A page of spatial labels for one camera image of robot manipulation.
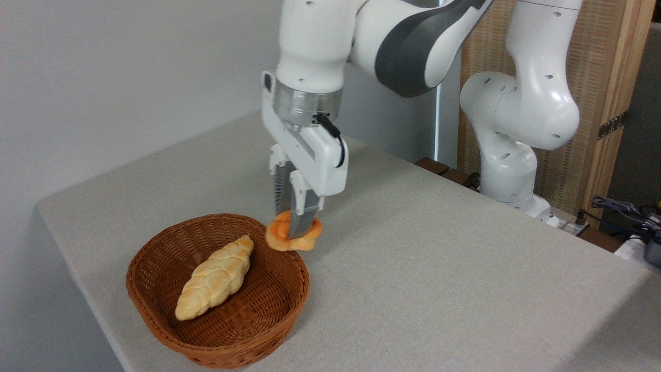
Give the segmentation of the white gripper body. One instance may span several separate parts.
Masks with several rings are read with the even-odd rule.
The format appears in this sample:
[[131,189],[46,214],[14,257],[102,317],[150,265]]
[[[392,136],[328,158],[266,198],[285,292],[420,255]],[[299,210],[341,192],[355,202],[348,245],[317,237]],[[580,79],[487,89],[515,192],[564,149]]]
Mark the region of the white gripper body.
[[341,193],[347,181],[348,165],[337,167],[345,145],[321,126],[300,127],[287,123],[274,111],[278,81],[274,74],[263,71],[262,121],[274,141],[319,197]]

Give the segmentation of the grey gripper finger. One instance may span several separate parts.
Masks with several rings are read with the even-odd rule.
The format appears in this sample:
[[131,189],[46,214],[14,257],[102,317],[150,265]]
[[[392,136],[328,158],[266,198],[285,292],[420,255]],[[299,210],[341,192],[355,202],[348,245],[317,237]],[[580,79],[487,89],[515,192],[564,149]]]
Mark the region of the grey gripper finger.
[[293,163],[279,144],[274,144],[270,152],[269,174],[274,177],[275,214],[291,209],[291,182]]
[[323,209],[324,197],[319,197],[314,192],[300,171],[291,172],[289,182],[291,186],[289,238],[295,239],[308,233],[316,212]]

